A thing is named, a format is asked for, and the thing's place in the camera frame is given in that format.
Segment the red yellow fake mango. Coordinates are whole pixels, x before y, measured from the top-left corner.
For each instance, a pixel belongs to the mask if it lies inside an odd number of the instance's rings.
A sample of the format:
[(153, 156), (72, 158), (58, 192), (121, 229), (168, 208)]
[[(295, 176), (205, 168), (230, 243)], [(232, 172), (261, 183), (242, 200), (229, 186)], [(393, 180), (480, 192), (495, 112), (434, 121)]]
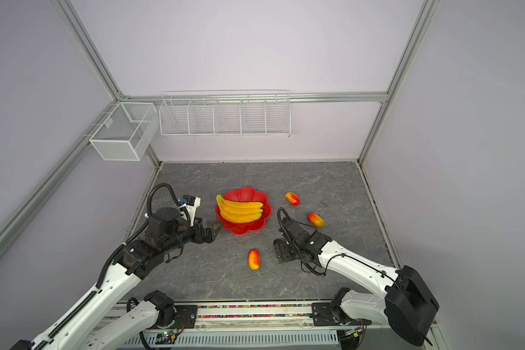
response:
[(316, 227), (324, 227), (325, 221), (318, 214), (311, 212), (307, 215), (308, 221)]
[(256, 249), (251, 249), (248, 254), (248, 266), (251, 270), (256, 271), (260, 268), (260, 254)]
[(294, 207), (300, 204), (300, 198), (294, 192), (287, 192), (284, 198)]

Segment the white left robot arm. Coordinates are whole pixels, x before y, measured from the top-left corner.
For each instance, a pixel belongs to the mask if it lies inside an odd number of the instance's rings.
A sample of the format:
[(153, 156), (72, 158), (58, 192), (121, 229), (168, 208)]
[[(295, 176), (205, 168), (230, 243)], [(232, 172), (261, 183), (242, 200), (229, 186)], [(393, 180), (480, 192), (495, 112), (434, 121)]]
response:
[(200, 203), (191, 195), (177, 198), (167, 183), (154, 186), (147, 195), (146, 221), (108, 257), (96, 284), (48, 329), (13, 348), (116, 349), (152, 326), (171, 328), (179, 318), (174, 300), (154, 291), (112, 324), (94, 330), (127, 292), (159, 265), (173, 260), (172, 251), (182, 251), (188, 243), (215, 241), (223, 223), (205, 223), (196, 217)]

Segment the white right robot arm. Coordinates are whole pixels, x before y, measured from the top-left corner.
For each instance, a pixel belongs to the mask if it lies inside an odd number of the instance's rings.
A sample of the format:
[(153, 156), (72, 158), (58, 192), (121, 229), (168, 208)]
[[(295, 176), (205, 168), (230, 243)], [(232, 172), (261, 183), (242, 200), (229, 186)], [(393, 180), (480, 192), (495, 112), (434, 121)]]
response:
[(373, 262), (345, 248), (328, 235), (277, 210), (281, 238), (274, 241), (280, 263), (299, 261), (306, 273), (325, 277), (336, 272), (365, 288), (371, 296), (343, 287), (328, 305), (329, 321), (336, 325), (351, 321), (387, 322), (404, 341), (423, 346), (440, 305), (417, 270), (405, 265), (394, 268)]

